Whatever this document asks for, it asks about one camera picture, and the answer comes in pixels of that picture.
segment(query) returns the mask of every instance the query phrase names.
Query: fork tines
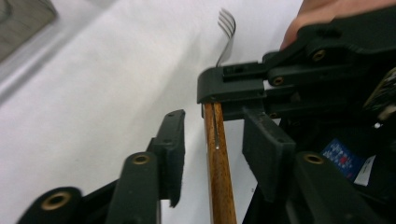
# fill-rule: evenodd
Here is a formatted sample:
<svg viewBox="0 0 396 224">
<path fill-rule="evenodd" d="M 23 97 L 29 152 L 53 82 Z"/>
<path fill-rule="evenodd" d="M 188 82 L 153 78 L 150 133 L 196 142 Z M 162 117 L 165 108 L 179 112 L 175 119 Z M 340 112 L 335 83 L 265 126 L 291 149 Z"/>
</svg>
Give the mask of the fork tines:
<svg viewBox="0 0 396 224">
<path fill-rule="evenodd" d="M 233 37 L 236 29 L 235 19 L 233 18 L 233 15 L 224 8 L 222 8 L 219 12 L 218 24 L 220 28 L 224 31 L 224 33 L 228 36 L 228 38 Z"/>
</svg>

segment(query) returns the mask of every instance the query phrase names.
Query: blue sticker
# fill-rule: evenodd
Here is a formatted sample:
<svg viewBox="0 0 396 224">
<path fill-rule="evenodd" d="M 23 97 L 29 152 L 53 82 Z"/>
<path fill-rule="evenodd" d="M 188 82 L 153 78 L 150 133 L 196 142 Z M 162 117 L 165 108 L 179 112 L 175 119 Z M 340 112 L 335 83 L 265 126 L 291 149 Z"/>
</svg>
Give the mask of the blue sticker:
<svg viewBox="0 0 396 224">
<path fill-rule="evenodd" d="M 350 181 L 354 181 L 365 159 L 356 156 L 347 149 L 338 139 L 334 138 L 321 154 L 332 161 L 338 170 Z"/>
</svg>

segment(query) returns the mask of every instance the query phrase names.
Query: human hand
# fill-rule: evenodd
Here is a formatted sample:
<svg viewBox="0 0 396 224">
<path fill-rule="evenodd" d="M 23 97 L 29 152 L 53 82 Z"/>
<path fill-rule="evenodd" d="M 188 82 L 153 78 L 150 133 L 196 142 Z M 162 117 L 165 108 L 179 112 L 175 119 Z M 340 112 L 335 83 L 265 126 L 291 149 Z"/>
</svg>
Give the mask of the human hand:
<svg viewBox="0 0 396 224">
<path fill-rule="evenodd" d="M 354 16 L 396 5 L 396 0 L 304 0 L 297 17 L 285 33 L 281 49 L 297 39 L 300 28 L 314 23 L 327 23 L 335 18 Z"/>
</svg>

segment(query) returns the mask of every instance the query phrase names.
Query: screw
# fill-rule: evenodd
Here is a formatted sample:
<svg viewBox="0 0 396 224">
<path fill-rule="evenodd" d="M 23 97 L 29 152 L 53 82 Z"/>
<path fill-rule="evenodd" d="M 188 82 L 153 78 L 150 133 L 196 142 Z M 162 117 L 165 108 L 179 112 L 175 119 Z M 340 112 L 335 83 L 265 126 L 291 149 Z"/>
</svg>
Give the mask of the screw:
<svg viewBox="0 0 396 224">
<path fill-rule="evenodd" d="M 277 118 L 277 113 L 270 114 L 270 119 L 276 119 L 276 118 Z"/>
<path fill-rule="evenodd" d="M 135 156 L 132 160 L 132 162 L 136 165 L 142 165 L 142 164 L 146 164 L 149 162 L 149 156 L 146 155 L 138 155 Z"/>
<path fill-rule="evenodd" d="M 277 77 L 277 78 L 274 80 L 274 85 L 275 85 L 275 86 L 280 86 L 280 85 L 283 84 L 283 81 L 284 81 L 283 77 Z"/>
<path fill-rule="evenodd" d="M 312 57 L 312 60 L 313 60 L 314 62 L 318 62 L 318 61 L 322 60 L 322 59 L 324 58 L 325 55 L 326 55 L 326 50 L 324 50 L 324 49 L 318 50 L 318 51 L 314 54 L 314 56 Z"/>
<path fill-rule="evenodd" d="M 314 155 L 314 154 L 304 155 L 304 159 L 306 161 L 309 161 L 309 162 L 317 164 L 317 165 L 320 165 L 324 162 L 324 160 L 321 157 Z"/>
<path fill-rule="evenodd" d="M 58 209 L 67 204 L 70 201 L 71 197 L 72 196 L 67 191 L 56 192 L 49 196 L 41 204 L 41 208 L 46 211 Z"/>
</svg>

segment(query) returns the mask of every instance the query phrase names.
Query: wooden stick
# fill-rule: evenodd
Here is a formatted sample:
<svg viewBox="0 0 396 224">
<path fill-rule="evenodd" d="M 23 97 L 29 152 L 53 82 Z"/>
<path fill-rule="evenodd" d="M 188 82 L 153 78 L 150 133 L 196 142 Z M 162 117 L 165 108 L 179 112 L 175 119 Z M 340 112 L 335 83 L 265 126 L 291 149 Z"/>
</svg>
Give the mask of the wooden stick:
<svg viewBox="0 0 396 224">
<path fill-rule="evenodd" d="M 236 224 L 221 104 L 204 104 L 212 223 Z"/>
</svg>

